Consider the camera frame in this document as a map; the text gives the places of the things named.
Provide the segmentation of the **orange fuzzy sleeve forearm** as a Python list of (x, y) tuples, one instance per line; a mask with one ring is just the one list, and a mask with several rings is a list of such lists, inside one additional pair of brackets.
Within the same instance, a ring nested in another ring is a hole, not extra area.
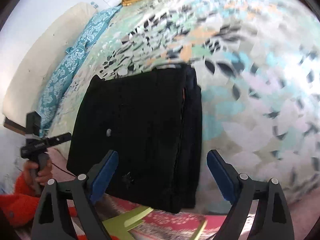
[(39, 200), (21, 174), (16, 180), (13, 194), (1, 194), (1, 210), (9, 224), (19, 228), (33, 220)]

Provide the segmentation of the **person's left hand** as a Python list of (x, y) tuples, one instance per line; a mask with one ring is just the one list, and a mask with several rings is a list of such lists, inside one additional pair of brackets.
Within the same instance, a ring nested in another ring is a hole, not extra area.
[(48, 180), (50, 180), (53, 175), (52, 175), (52, 161), (51, 159), (47, 160), (46, 166), (39, 170), (37, 173), (37, 176), (35, 179), (31, 177), (31, 170), (37, 170), (38, 169), (38, 164), (33, 162), (33, 161), (26, 161), (23, 165), (23, 177), (27, 185), (32, 187), (34, 185), (34, 182), (39, 183), (40, 185), (44, 186)]

